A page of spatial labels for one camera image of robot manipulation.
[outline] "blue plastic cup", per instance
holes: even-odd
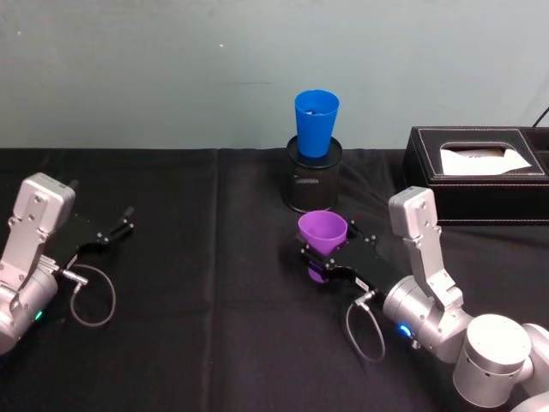
[[[295,98],[298,151],[306,157],[328,153],[340,100],[326,90],[306,90]]]

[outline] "table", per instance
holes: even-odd
[[[402,155],[346,151],[336,211],[377,233],[406,272],[387,210]],[[0,410],[477,410],[456,394],[451,367],[410,349],[381,316],[386,360],[358,361],[341,332],[350,294],[311,283],[294,248],[285,165],[282,149],[0,151],[1,219],[21,180],[42,171],[79,179],[75,212],[106,219],[131,204],[137,227],[105,267],[118,291],[112,322],[81,327],[62,290],[0,358]],[[467,311],[547,326],[546,227],[446,227],[442,244]],[[375,351],[368,319],[354,323]],[[517,389],[510,405],[524,396]]]

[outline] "wall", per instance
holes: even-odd
[[[0,145],[282,146],[293,96],[347,148],[412,125],[531,124],[547,0],[0,0]]]

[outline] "black cable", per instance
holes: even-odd
[[[546,116],[547,113],[549,113],[549,107],[547,107],[547,109],[543,113],[541,113],[541,116],[538,117],[538,119],[535,121],[532,127],[538,127],[538,124]]]
[[[379,342],[381,343],[381,354],[377,358],[371,358],[370,356],[367,356],[360,348],[359,344],[356,341],[356,338],[354,337],[353,331],[351,330],[350,317],[351,317],[351,311],[354,308],[354,306],[355,304],[354,302],[352,302],[351,305],[349,305],[349,307],[347,308],[347,313],[345,314],[345,328],[347,330],[347,337],[349,338],[349,342],[351,343],[351,345],[353,345],[355,352],[362,359],[364,359],[365,361],[378,363],[382,361],[383,358],[385,357],[385,340],[383,339],[383,333],[379,328],[379,324],[376,321],[376,317],[373,315],[370,308],[368,308],[368,310],[366,310],[366,313],[370,315],[370,319],[376,328],[377,335],[379,336]]]
[[[84,319],[82,319],[78,315],[78,313],[76,313],[75,301],[76,301],[76,296],[78,295],[78,292],[80,291],[80,287],[75,289],[75,292],[73,293],[72,297],[70,298],[70,303],[69,303],[70,312],[72,313],[72,316],[75,318],[76,322],[78,322],[79,324],[82,324],[84,326],[87,326],[88,328],[97,328],[99,326],[103,326],[104,324],[106,324],[107,322],[109,322],[112,319],[112,316],[114,315],[114,312],[115,312],[116,307],[117,307],[117,293],[116,293],[116,290],[114,288],[114,285],[112,284],[111,279],[109,278],[109,276],[107,276],[107,274],[103,270],[99,270],[95,266],[90,266],[88,264],[73,264],[72,268],[81,268],[81,269],[91,270],[91,271],[97,273],[98,275],[103,276],[103,278],[108,283],[109,288],[110,288],[111,293],[112,293],[112,304],[111,304],[111,310],[109,311],[109,314],[102,321],[95,322],[95,323],[86,322]]]

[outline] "black leather tissue box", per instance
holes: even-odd
[[[479,149],[500,151],[504,156],[509,148],[530,166],[503,174],[444,173],[449,168],[448,162],[443,166],[441,149],[452,151],[453,156]],[[407,187],[433,189],[442,225],[546,225],[549,224],[547,164],[549,128],[413,127],[403,173]]]

